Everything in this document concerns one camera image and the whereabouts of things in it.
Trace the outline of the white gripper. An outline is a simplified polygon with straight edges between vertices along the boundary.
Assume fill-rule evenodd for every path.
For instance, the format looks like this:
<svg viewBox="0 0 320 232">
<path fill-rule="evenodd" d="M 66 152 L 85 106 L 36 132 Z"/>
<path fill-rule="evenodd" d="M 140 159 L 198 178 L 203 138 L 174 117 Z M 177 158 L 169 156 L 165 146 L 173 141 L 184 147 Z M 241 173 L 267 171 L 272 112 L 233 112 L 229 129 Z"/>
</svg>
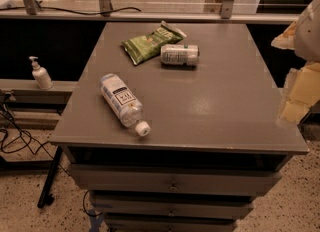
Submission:
<svg viewBox="0 0 320 232">
<path fill-rule="evenodd" d="M 307 61 L 301 69 L 291 68 L 286 76 L 279 117 L 298 124 L 320 100 L 320 0 L 312 0 L 271 46 L 294 50 Z"/>
</svg>

